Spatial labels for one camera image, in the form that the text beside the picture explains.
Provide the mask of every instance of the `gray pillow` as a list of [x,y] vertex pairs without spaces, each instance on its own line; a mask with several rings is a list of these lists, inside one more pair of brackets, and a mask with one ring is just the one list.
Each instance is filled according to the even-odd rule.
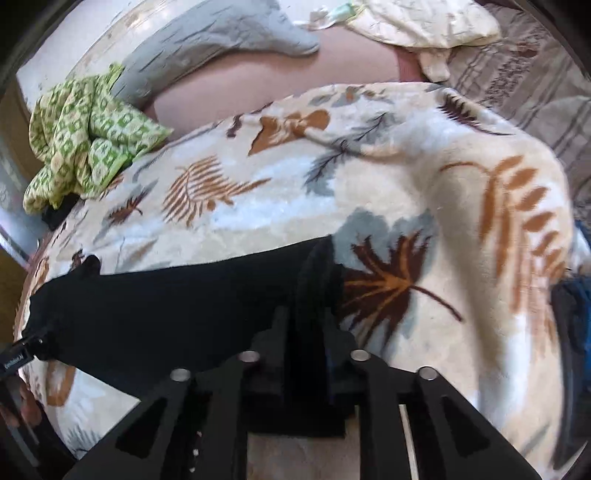
[[206,0],[158,30],[123,62],[111,93],[143,108],[156,94],[208,60],[235,48],[304,56],[318,39],[293,25],[277,0]]

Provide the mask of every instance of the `skin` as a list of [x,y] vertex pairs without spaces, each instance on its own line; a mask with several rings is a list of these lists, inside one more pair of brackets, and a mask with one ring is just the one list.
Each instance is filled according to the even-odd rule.
[[[25,382],[20,380],[19,392],[22,398],[21,417],[31,427],[36,427],[41,423],[41,409],[31,391],[27,388]],[[0,404],[0,416],[4,419],[7,425],[18,428],[20,425],[18,418],[16,418],[6,407]]]

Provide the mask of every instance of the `black bracket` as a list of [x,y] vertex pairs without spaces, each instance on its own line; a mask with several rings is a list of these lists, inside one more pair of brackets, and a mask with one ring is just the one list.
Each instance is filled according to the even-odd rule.
[[421,480],[539,480],[435,369],[391,368],[330,312],[319,317],[308,350],[279,308],[251,350],[210,371],[174,370],[65,479],[244,480],[249,432],[344,436],[357,409],[361,480],[411,480],[414,464]]

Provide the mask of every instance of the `green patterned cloth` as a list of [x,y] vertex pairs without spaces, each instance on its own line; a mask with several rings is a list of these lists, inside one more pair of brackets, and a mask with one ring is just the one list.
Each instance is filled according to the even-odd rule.
[[68,80],[37,101],[29,142],[45,165],[25,191],[27,213],[48,203],[57,209],[71,192],[96,197],[122,167],[172,133],[110,94],[122,71],[113,64],[107,74]]

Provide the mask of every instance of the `bedsheet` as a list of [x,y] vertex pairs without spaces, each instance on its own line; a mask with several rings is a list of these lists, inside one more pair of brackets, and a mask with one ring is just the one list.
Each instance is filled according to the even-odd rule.
[[[392,366],[437,368],[549,479],[562,384],[547,295],[572,224],[551,150],[454,90],[330,85],[138,159],[74,208],[28,293],[89,254],[112,274],[333,234],[341,327]],[[17,336],[27,317],[25,303]],[[79,456],[137,401],[56,361],[22,375]],[[356,479],[355,421],[348,432],[251,436],[249,477]]]

